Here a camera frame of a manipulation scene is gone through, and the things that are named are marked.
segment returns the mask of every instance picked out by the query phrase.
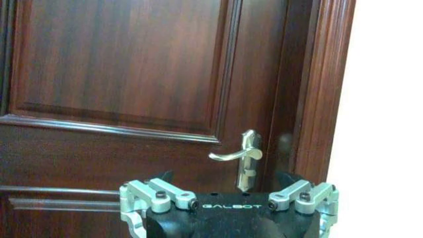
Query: wooden door frame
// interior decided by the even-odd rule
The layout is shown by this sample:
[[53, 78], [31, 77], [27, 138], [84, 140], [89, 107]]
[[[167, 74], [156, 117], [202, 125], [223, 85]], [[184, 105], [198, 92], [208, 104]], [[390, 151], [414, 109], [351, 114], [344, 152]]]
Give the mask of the wooden door frame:
[[[268, 159], [262, 190], [272, 190], [268, 181], [275, 170], [290, 171], [315, 183], [326, 180], [342, 84], [344, 77], [355, 0], [314, 0], [307, 46], [300, 75], [295, 78], [295, 57], [282, 50], [278, 94], [268, 153], [288, 147], [282, 155]], [[291, 120], [290, 126], [280, 121]]]

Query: wall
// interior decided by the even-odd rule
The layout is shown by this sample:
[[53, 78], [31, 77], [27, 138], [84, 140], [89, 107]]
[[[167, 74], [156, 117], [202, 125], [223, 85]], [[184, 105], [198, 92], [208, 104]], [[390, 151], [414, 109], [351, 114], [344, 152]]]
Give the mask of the wall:
[[327, 179], [340, 190], [334, 238], [423, 237], [422, 9], [356, 1]]

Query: black screw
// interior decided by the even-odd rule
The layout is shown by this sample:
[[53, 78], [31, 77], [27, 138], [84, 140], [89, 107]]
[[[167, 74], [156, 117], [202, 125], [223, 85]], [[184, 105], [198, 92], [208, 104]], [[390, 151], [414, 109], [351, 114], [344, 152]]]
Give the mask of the black screw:
[[270, 201], [268, 207], [271, 211], [275, 211], [278, 209], [278, 204], [274, 201]]
[[198, 209], [198, 207], [199, 207], [199, 201], [198, 200], [191, 200], [190, 201], [190, 209], [191, 209], [191, 211], [195, 211], [196, 209]]
[[166, 198], [166, 191], [158, 191], [156, 192], [156, 198]]
[[306, 202], [310, 202], [310, 200], [311, 200], [310, 193], [308, 193], [308, 192], [302, 192], [302, 193], [299, 194], [299, 199], [303, 200], [303, 201], [306, 201]]

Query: door handle backplate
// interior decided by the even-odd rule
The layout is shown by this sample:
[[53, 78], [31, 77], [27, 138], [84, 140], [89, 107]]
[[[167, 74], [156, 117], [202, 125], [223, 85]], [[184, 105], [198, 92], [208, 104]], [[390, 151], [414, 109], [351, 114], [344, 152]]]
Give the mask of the door handle backplate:
[[255, 130], [248, 130], [243, 133], [242, 150], [228, 154], [218, 155], [210, 153], [210, 158], [218, 161], [230, 161], [239, 159], [236, 187], [247, 192], [255, 184], [258, 160], [263, 157], [263, 152], [259, 149], [262, 137]]

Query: door lock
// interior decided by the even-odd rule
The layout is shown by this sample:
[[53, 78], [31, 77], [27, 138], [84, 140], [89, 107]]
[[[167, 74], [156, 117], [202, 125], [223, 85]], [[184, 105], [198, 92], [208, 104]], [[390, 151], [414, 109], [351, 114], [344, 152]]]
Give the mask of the door lock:
[[228, 155], [218, 155], [210, 153], [210, 158], [218, 161], [239, 160], [239, 170], [236, 187], [243, 191], [248, 191], [254, 187], [256, 178], [258, 160], [263, 157], [263, 152], [259, 149], [262, 137], [255, 130], [248, 130], [243, 133], [243, 149]]

